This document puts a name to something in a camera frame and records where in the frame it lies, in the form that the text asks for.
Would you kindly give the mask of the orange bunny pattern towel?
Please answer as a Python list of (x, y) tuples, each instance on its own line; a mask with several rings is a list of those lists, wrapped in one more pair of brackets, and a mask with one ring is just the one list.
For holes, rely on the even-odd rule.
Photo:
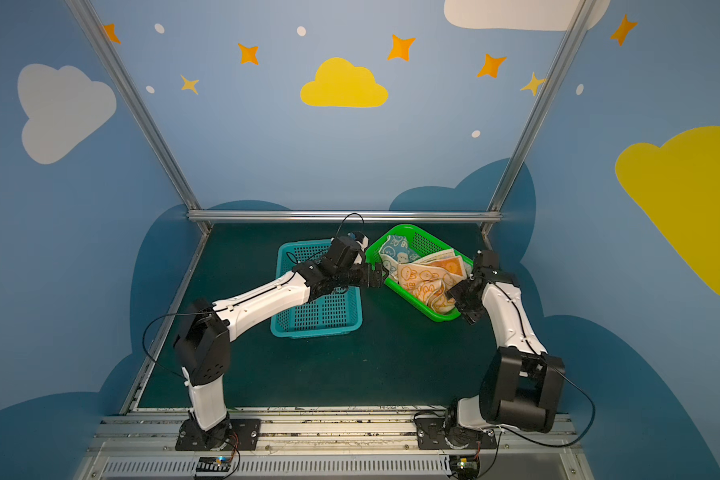
[(461, 256), (452, 256), (427, 264), (402, 264), (397, 282), (433, 312), (445, 315), (455, 308), (454, 301), (446, 298), (446, 292), (470, 273), (471, 267)]

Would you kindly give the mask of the teal plastic basket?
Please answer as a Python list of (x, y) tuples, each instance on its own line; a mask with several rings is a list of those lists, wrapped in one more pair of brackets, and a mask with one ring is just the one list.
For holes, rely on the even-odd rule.
[[(276, 277), (290, 275), (297, 263), (318, 260), (330, 244), (330, 239), (282, 244)], [(278, 313), (270, 319), (270, 331), (278, 338), (306, 339), (348, 334), (358, 330), (362, 323), (360, 289), (350, 287)]]

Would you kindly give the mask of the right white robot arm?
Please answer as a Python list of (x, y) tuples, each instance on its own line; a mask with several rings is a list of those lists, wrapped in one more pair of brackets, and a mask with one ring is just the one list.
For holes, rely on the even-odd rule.
[(535, 335), (516, 276), (501, 269), (496, 252), (479, 250), (472, 272), (447, 297), (468, 323), (488, 318), (496, 343), (478, 394), (458, 400), (452, 409), (455, 425), (474, 431), (506, 425), (549, 432), (562, 395), (565, 365)]

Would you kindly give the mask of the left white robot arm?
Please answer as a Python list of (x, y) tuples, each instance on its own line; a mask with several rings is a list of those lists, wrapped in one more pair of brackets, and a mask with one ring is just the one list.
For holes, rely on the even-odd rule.
[(190, 420), (209, 433), (228, 420), (223, 376), (230, 346), (261, 322), (329, 295), (338, 288), (378, 288), (389, 276), (366, 260), (369, 239), (356, 232), (331, 239), (326, 252), (300, 262), (279, 278), (227, 299), (198, 301), (180, 323), (173, 343), (191, 402)]

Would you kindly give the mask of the teal pattern towel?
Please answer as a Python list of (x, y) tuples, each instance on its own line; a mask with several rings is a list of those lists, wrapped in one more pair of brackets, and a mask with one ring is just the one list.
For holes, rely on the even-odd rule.
[(379, 255), (383, 267), (394, 280), (398, 279), (400, 265), (412, 263), (421, 258), (418, 253), (410, 248), (408, 239), (401, 235), (389, 235), (381, 246)]

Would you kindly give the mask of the right small circuit board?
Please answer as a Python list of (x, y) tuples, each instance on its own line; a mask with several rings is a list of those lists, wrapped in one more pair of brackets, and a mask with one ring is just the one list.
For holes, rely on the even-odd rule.
[(476, 480), (480, 473), (480, 460), (474, 456), (450, 456), (449, 469), (449, 479)]

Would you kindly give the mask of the small circuit board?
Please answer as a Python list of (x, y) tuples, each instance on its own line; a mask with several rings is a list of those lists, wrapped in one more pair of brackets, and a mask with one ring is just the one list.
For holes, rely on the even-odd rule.
[(474, 456), (450, 456), (449, 469), (449, 479), (476, 480), (480, 473), (480, 460)]
[(197, 460), (193, 477), (196, 479), (223, 479), (231, 471), (232, 460), (229, 456), (206, 456)]

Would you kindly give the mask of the left small circuit board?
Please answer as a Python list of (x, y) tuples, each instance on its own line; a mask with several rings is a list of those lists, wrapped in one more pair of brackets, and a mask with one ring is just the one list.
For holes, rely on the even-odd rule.
[(232, 460), (229, 456), (206, 456), (197, 460), (193, 477), (196, 479), (223, 479), (231, 471)]

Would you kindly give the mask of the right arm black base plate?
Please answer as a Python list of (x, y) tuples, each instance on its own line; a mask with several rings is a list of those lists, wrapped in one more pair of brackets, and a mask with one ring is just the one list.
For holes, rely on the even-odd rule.
[(497, 448), (494, 435), (463, 428), (454, 420), (424, 416), (414, 418), (413, 424), (420, 450), (495, 450)]

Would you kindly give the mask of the horizontal aluminium frame rail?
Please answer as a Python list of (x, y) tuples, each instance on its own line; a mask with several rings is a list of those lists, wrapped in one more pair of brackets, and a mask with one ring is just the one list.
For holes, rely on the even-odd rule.
[(274, 211), (274, 210), (190, 210), (190, 221), (209, 223), (332, 223), (342, 220), (365, 223), (497, 223), (499, 212), (404, 212), (404, 211)]

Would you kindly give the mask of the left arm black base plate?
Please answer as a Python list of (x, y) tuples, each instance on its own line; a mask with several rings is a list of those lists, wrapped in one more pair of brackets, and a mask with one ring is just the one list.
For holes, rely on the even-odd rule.
[(205, 431), (190, 416), (180, 426), (175, 450), (197, 452), (236, 448), (238, 451), (253, 451), (257, 447), (260, 429), (260, 419), (226, 418)]

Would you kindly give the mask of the right aluminium frame post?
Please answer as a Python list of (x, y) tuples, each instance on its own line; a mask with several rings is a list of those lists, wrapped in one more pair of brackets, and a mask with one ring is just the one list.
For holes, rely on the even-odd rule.
[(501, 221), (504, 204), (589, 30), (588, 24), (590, 18), (593, 17), (596, 5), (597, 1), (595, 0), (580, 1), (574, 11), (572, 20), (547, 72), (547, 79), (541, 85), (541, 91), (536, 95), (520, 138), (489, 202), (487, 212), (491, 214), (491, 218), (481, 224), (481, 236), (486, 245), (489, 244), (492, 227)]

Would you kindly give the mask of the aluminium frame post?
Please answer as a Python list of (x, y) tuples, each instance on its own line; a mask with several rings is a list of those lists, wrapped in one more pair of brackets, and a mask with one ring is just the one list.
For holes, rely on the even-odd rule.
[(481, 236), (486, 245), (489, 244), (492, 227), (501, 221), (504, 204), (589, 30), (588, 24), (590, 18), (593, 17), (596, 5), (597, 1), (595, 0), (580, 1), (574, 11), (572, 20), (547, 72), (547, 79), (541, 85), (541, 91), (536, 95), (520, 138), (489, 202), (487, 212), (491, 214), (491, 218), (481, 224)]
[(92, 2), (67, 0), (66, 4), (113, 80), (147, 143), (187, 208), (188, 214), (200, 210), (201, 206), (196, 195), (120, 59), (115, 44), (106, 34)]

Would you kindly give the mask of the left aluminium frame post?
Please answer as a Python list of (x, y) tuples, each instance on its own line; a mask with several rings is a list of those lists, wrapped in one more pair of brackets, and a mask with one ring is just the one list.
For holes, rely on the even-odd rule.
[(200, 210), (201, 206), (196, 195), (120, 59), (115, 44), (106, 34), (92, 2), (67, 0), (66, 4), (113, 80), (147, 143), (187, 208), (188, 214)]

